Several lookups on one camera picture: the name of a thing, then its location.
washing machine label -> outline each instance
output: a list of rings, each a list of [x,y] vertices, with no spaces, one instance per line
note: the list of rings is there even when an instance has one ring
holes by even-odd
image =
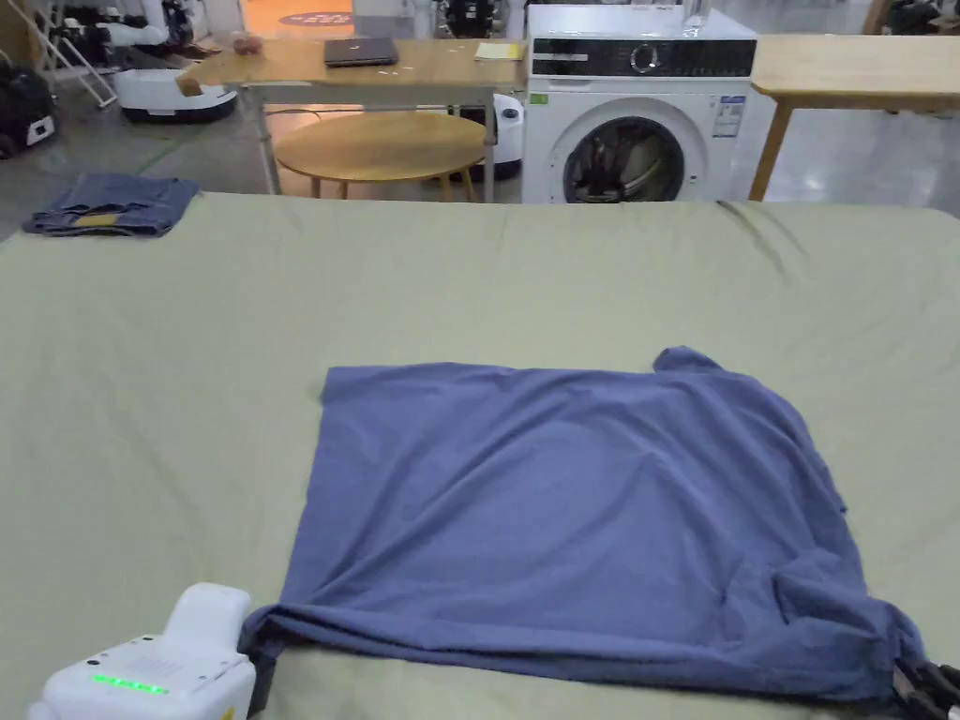
[[[746,106],[746,95],[723,95],[717,107],[716,120],[713,121],[713,136],[737,137]]]

wrinkled fabric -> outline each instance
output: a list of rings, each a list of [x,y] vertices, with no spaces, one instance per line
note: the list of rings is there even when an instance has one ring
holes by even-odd
[[[200,186],[190,180],[85,173],[45,209],[34,213],[23,229],[55,237],[160,237],[180,221],[198,192]]]
[[[286,584],[242,646],[888,700],[921,639],[869,596],[803,419],[689,348],[654,368],[330,370]]]

paper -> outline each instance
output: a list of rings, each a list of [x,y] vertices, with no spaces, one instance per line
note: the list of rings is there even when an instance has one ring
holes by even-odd
[[[520,60],[523,46],[515,42],[481,42],[477,47],[478,60]]]

washing machine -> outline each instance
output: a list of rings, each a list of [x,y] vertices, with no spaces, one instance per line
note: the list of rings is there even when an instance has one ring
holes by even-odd
[[[729,197],[756,35],[683,8],[531,5],[522,200]]]

wooden table top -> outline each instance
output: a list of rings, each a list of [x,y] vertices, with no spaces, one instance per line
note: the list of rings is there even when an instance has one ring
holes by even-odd
[[[950,106],[960,104],[957,67],[960,37],[764,36],[753,84],[796,107]]]
[[[295,173],[340,182],[426,180],[483,159],[487,129],[438,112],[362,112],[283,135],[276,160]]]
[[[224,51],[188,69],[177,83],[180,91],[188,96],[200,94],[201,84],[306,82],[338,86],[431,85],[503,89],[526,86],[526,64],[522,60],[476,60],[474,56],[480,42],[397,40],[400,61],[396,65],[327,68],[323,40],[267,40],[259,55],[240,56]]]

